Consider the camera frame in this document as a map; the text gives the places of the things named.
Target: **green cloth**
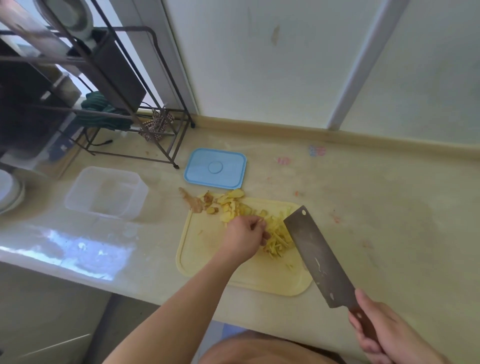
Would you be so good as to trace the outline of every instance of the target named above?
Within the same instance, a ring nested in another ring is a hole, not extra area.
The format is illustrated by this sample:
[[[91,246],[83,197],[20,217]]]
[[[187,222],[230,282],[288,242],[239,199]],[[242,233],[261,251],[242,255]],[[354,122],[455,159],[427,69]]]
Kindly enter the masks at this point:
[[[102,111],[119,115],[128,115],[124,110],[118,110],[111,106],[105,96],[99,91],[86,94],[86,100],[82,102],[83,110]],[[104,115],[77,114],[73,120],[77,125],[87,128],[106,128],[110,130],[129,130],[133,122],[129,119],[113,118]]]

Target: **person's left hand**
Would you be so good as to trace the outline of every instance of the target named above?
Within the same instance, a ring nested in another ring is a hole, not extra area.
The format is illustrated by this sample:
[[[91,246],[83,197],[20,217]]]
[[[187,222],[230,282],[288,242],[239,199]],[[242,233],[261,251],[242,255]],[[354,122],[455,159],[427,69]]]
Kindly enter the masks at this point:
[[[219,254],[238,266],[246,262],[264,245],[264,239],[270,238],[265,227],[266,222],[259,216],[235,217],[227,225]]]

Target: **floor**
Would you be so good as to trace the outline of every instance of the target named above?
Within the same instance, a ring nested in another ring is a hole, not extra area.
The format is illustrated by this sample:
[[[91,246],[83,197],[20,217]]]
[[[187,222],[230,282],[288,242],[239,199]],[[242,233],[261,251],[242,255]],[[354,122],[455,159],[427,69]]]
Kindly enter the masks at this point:
[[[113,294],[85,356],[84,364],[101,364],[108,354],[157,308],[158,306],[152,303]],[[192,364],[197,364],[212,345],[243,330],[223,322],[212,321]],[[347,364],[361,364],[349,358],[344,360]]]

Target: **dish rack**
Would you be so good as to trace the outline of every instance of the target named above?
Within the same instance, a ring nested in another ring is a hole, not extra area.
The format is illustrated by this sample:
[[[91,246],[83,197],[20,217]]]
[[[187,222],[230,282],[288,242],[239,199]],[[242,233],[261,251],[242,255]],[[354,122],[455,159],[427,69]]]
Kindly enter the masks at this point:
[[[58,24],[59,31],[55,31],[52,27],[48,27],[55,35],[60,38],[66,38],[72,44],[72,49],[76,51],[80,56],[79,57],[17,57],[17,56],[0,56],[0,62],[27,62],[30,64],[58,64],[58,65],[76,65],[76,66],[88,66],[96,75],[97,80],[102,84],[103,88],[107,90],[110,95],[113,95],[116,99],[121,101],[122,108],[125,109],[128,113],[125,115],[115,114],[115,113],[108,113],[103,111],[93,111],[93,110],[84,110],[84,109],[74,109],[69,107],[56,107],[56,106],[47,106],[40,104],[32,104],[32,105],[25,105],[26,107],[38,108],[38,109],[45,109],[45,110],[56,110],[56,111],[66,111],[66,112],[73,112],[75,114],[94,114],[97,116],[104,116],[107,118],[125,118],[129,119],[133,122],[133,125],[128,130],[122,130],[130,133],[137,133],[139,136],[142,136],[147,141],[152,142],[156,145],[156,147],[162,152],[165,156],[165,159],[156,159],[156,158],[145,158],[145,157],[138,157],[128,154],[118,154],[118,153],[110,153],[106,151],[98,151],[98,150],[91,150],[91,147],[95,145],[95,138],[97,137],[98,133],[100,132],[101,127],[95,127],[93,133],[89,132],[88,127],[84,127],[80,136],[72,139],[70,136],[65,135],[68,137],[72,142],[77,144],[81,149],[85,150],[86,152],[90,153],[91,155],[95,156],[97,154],[103,155],[111,155],[111,156],[118,156],[118,157],[125,157],[125,158],[133,158],[133,159],[142,159],[148,160],[152,162],[160,162],[160,163],[167,163],[172,164],[175,169],[180,169],[180,167],[175,163],[175,157],[179,151],[180,145],[183,141],[185,133],[188,129],[188,126],[191,128],[195,127],[195,123],[192,120],[192,117],[186,107],[186,104],[180,94],[180,91],[173,79],[172,73],[165,61],[165,58],[160,50],[158,45],[158,39],[153,31],[152,28],[148,26],[112,26],[108,18],[105,16],[105,13],[102,11],[98,2],[96,0],[91,0],[91,3],[95,7],[96,11],[99,13],[102,20],[105,22],[105,27],[95,27],[95,30],[99,31],[107,31],[109,35],[113,37],[115,42],[117,43],[118,47],[123,52],[124,57],[128,61],[129,65],[135,72],[135,75],[140,80],[144,90],[150,95],[154,102],[154,106],[141,106],[140,109],[134,110],[131,105],[129,104],[127,98],[125,97],[122,92],[118,90],[118,88],[114,85],[114,83],[102,72],[99,65],[96,63],[94,58],[91,54],[88,54],[84,48],[77,42],[77,40],[67,31],[66,27],[58,20],[54,12],[48,7],[45,6],[45,12],[48,16]],[[171,109],[166,107],[161,107],[158,100],[155,98],[154,94],[152,93],[150,87],[145,82],[145,79],[140,74],[138,68],[135,66],[131,56],[128,54],[125,46],[123,45],[122,41],[118,37],[117,32],[146,32],[152,37],[153,45],[155,51],[160,59],[165,72],[170,80],[171,85],[173,86],[175,93],[178,96],[178,100],[182,105],[182,109]],[[10,30],[0,30],[0,35],[16,35],[14,32]],[[92,92],[93,90],[89,87],[89,85],[81,78],[78,79]],[[154,128],[149,128],[148,126],[152,123],[156,123]],[[171,137],[170,143],[167,148],[164,148],[160,143],[159,139],[163,136]]]

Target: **person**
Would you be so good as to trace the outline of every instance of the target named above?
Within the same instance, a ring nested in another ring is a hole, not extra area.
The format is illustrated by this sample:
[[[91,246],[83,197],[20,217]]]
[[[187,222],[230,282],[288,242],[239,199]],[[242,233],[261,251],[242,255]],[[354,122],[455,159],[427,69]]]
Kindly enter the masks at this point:
[[[189,364],[212,320],[223,290],[235,270],[265,244],[265,221],[238,216],[227,226],[223,242],[212,259],[178,292],[133,330],[104,364]],[[364,336],[355,316],[349,321],[358,342],[374,364],[445,364],[437,352],[399,315],[384,303],[355,292],[360,307],[372,321],[380,345]],[[266,335],[228,338],[210,348],[200,364],[334,364],[293,342]]]

